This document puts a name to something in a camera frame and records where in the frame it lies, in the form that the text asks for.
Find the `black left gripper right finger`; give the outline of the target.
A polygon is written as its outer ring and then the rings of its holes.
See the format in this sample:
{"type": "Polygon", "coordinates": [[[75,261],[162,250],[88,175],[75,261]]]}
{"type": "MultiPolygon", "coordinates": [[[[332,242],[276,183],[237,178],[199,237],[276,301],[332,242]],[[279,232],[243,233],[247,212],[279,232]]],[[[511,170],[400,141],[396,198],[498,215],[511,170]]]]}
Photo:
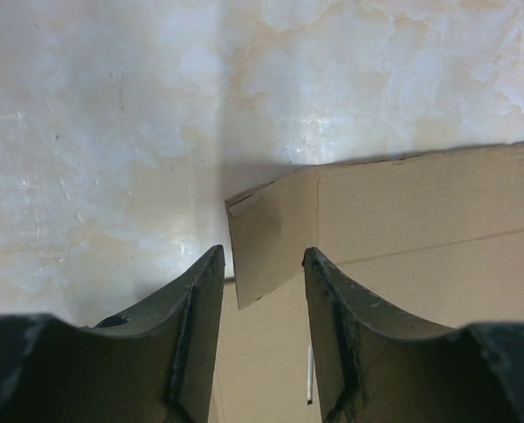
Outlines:
{"type": "Polygon", "coordinates": [[[524,322],[449,328],[303,258],[326,422],[524,422],[524,322]]]}

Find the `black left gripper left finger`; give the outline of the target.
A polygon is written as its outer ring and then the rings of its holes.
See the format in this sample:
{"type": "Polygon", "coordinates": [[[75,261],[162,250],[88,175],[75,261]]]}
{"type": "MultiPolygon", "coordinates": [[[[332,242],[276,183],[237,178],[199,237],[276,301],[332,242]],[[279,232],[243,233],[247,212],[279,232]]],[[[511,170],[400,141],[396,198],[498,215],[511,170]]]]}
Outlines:
{"type": "Polygon", "coordinates": [[[207,421],[224,275],[217,245],[93,327],[0,315],[0,422],[207,421]]]}

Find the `brown cardboard box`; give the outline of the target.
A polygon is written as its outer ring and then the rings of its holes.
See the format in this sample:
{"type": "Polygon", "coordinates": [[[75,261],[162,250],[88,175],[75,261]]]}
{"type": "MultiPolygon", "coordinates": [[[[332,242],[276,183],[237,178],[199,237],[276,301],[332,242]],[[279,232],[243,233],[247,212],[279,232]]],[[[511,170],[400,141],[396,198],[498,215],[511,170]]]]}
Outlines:
{"type": "Polygon", "coordinates": [[[230,198],[213,422],[326,422],[305,251],[412,315],[524,322],[524,142],[307,167],[230,198]]]}

